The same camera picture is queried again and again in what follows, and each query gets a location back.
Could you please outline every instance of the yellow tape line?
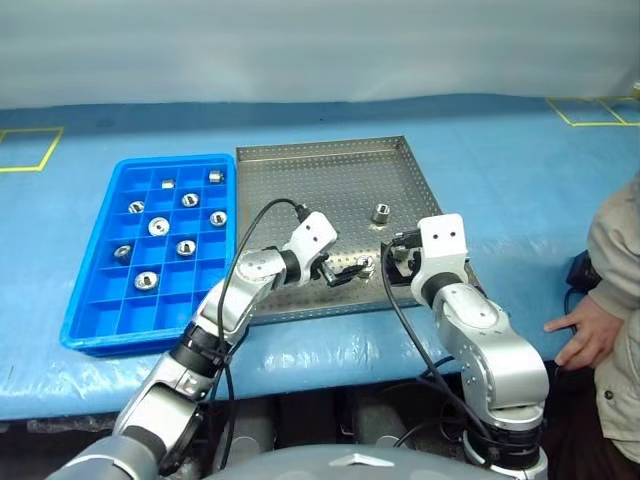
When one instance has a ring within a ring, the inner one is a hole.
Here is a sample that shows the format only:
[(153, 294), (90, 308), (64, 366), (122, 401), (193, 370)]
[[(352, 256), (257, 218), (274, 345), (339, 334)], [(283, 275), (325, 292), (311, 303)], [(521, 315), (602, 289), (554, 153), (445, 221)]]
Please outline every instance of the yellow tape line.
[(563, 100), (563, 101), (579, 101), (579, 102), (597, 102), (602, 106), (605, 110), (607, 110), (616, 120), (617, 122), (573, 122), (561, 109), (558, 107), (554, 101), (550, 98), (545, 98), (547, 105), (549, 105), (553, 111), (555, 111), (560, 118), (571, 127), (637, 127), (640, 126), (640, 122), (628, 122), (625, 120), (618, 112), (613, 110), (609, 105), (607, 105), (603, 100), (634, 100), (634, 97), (601, 97), (601, 98), (581, 98), (581, 97), (565, 97), (565, 98), (556, 98), (555, 100)]
[(0, 167), (0, 173), (19, 173), (19, 172), (41, 172), (46, 166), (49, 158), (53, 154), (53, 151), (60, 143), (60, 138), (62, 138), (62, 134), (64, 133), (64, 127), (40, 127), (40, 128), (6, 128), (0, 130), (0, 142), (8, 133), (42, 133), (42, 132), (58, 132), (54, 137), (53, 141), (47, 148), (44, 156), (40, 160), (38, 165), (33, 165), (29, 167)]

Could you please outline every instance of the blue table surface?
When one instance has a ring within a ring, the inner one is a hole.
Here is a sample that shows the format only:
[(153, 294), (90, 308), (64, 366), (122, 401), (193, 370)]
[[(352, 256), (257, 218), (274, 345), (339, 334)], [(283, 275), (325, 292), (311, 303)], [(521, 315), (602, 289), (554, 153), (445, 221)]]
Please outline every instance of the blue table surface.
[[(443, 210), (463, 215), (485, 289), (545, 359), (569, 338), (542, 325), (561, 315), (570, 259), (585, 248), (598, 206), (631, 179), (640, 158), (635, 127), (571, 127), (543, 99), (488, 95), (0, 111), (0, 129), (43, 126), (64, 127), (44, 170), (0, 173), (0, 420), (117, 411), (157, 358), (95, 359), (58, 343), (107, 182), (123, 158), (405, 135)], [(40, 142), (5, 140), (0, 167), (28, 160)], [(432, 314), (416, 307), (408, 315), (433, 357), (445, 355)], [(422, 370), (388, 310), (255, 327), (233, 363), (243, 397)]]

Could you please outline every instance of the human hand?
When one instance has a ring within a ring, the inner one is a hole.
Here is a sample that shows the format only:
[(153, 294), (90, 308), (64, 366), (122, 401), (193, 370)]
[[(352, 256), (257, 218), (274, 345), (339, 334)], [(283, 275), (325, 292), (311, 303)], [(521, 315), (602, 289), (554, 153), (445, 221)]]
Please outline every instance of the human hand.
[(576, 334), (558, 353), (555, 362), (567, 370), (595, 368), (613, 350), (622, 320), (603, 310), (588, 295), (567, 316), (545, 324), (546, 332), (576, 326)]

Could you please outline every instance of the perforated metal sheet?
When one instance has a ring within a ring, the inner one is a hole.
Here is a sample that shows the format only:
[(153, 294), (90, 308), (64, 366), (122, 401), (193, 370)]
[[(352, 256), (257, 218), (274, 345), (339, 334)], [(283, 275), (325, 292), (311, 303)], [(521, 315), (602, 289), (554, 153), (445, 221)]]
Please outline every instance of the perforated metal sheet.
[[(352, 313), (389, 306), (380, 276), (380, 243), (416, 228), (420, 218), (442, 213), (404, 137), (297, 145), (240, 147), (238, 161), (239, 236), (270, 200), (289, 197), (323, 212), (339, 232), (331, 250), (335, 270), (362, 255), (376, 259), (368, 281), (327, 287), (323, 280), (285, 288), (260, 304), (256, 323)], [(389, 223), (371, 222), (376, 204), (391, 209)], [(265, 216), (247, 248), (282, 246), (296, 228), (289, 205)], [(415, 304), (408, 287), (396, 289), (400, 302)]]

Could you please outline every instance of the white wall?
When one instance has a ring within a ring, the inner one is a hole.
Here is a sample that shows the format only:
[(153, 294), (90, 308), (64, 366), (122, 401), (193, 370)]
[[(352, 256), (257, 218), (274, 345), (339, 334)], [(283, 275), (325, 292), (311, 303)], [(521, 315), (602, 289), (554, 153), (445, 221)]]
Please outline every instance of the white wall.
[(0, 108), (626, 94), (638, 0), (0, 2)]

